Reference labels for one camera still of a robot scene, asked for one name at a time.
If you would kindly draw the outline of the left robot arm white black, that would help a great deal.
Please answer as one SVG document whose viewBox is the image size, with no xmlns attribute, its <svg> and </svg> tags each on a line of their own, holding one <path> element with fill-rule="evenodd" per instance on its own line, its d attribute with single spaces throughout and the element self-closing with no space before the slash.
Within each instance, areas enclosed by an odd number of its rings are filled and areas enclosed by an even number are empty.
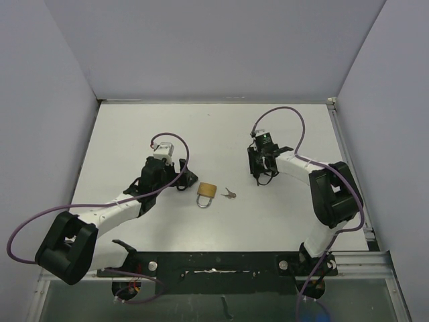
<svg viewBox="0 0 429 322">
<path fill-rule="evenodd" d="M 113 264 L 102 264 L 95 256 L 97 239 L 126 221 L 146 214 L 156 203 L 163 187 L 185 191 L 198 181 L 198 176 L 180 159 L 180 171 L 165 158 L 150 156 L 141 174 L 114 201 L 112 206 L 92 206 L 91 210 L 75 215 L 68 211 L 54 219 L 36 252 L 38 266 L 51 272 L 66 284 L 80 281 L 90 270 L 113 267 L 120 275 L 134 272 L 137 260 L 127 252 L 118 253 Z"/>
</svg>

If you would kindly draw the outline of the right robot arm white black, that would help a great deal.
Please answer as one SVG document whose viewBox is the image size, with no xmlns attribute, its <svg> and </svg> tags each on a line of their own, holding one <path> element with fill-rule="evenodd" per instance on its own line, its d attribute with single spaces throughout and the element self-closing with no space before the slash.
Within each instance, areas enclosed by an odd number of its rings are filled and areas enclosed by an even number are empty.
<svg viewBox="0 0 429 322">
<path fill-rule="evenodd" d="M 363 206 L 349 166 L 344 162 L 326 164 L 305 158 L 288 146 L 279 147 L 271 134 L 261 130 L 251 133 L 253 142 L 247 148 L 250 174 L 261 185 L 261 175 L 272 181 L 286 174 L 307 184 L 316 216 L 310 235 L 300 246 L 298 265 L 306 274 L 322 267 L 323 253 L 330 248 L 335 234 L 344 229 Z"/>
</svg>

